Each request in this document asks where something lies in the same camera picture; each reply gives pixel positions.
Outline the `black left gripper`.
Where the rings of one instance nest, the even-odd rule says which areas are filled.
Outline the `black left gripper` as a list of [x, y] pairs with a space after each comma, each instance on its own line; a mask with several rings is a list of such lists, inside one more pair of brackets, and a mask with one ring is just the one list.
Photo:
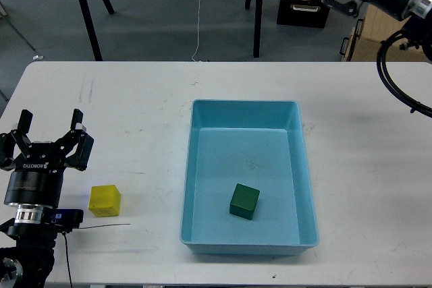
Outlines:
[[[4, 204], [57, 208], [65, 168], [86, 170], [94, 139], [82, 123], [83, 112], [74, 109], [70, 130], [62, 138], [31, 144], [27, 134], [32, 117], [23, 109], [17, 126], [1, 133], [1, 169], [11, 171]], [[21, 153], [14, 158], [16, 146]]]

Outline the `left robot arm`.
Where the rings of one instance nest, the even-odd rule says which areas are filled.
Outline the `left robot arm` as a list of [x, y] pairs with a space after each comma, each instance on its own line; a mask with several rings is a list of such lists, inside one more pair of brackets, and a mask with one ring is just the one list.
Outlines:
[[55, 240], [79, 228], [81, 209], [61, 209], [59, 199], [67, 168], [84, 171], [94, 143], [74, 109], [70, 130], [54, 142], [31, 142], [32, 113], [23, 110], [17, 126], [1, 134], [1, 169], [10, 171], [4, 203], [16, 208], [1, 232], [15, 246], [1, 248], [2, 287], [43, 287], [55, 262]]

